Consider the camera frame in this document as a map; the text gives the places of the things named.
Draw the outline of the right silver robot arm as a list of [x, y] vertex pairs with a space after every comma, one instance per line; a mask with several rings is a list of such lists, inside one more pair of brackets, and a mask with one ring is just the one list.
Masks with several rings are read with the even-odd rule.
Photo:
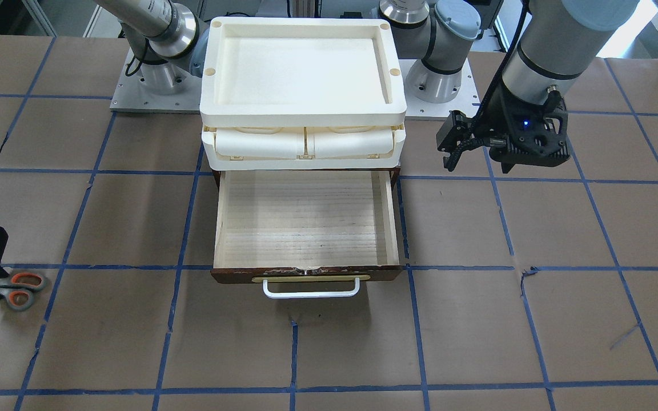
[[[206, 24], [182, 3], [173, 1], [99, 1], [99, 7], [120, 21], [131, 48], [131, 62], [121, 79], [125, 91], [116, 91], [120, 112], [196, 112], [201, 69], [208, 33]], [[10, 273], [2, 266], [8, 234], [0, 227], [0, 301], [11, 310], [24, 311], [35, 292], [48, 281], [37, 273]]]

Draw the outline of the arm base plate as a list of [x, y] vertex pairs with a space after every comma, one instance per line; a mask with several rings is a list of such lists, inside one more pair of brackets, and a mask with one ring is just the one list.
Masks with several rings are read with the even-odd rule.
[[148, 114], [199, 114], [201, 78], [175, 67], [141, 65], [131, 77], [120, 73], [110, 109], [115, 112]]
[[418, 60], [400, 60], [407, 102], [407, 120], [444, 120], [452, 110], [477, 114], [482, 96], [468, 61], [452, 75], [431, 72]]

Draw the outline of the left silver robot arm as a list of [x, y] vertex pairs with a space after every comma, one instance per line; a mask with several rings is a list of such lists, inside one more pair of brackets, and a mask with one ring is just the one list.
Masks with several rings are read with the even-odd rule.
[[454, 110], [437, 132], [443, 166], [482, 146], [506, 174], [570, 159], [564, 94], [628, 21], [636, 1], [525, 1], [508, 52], [477, 114]]

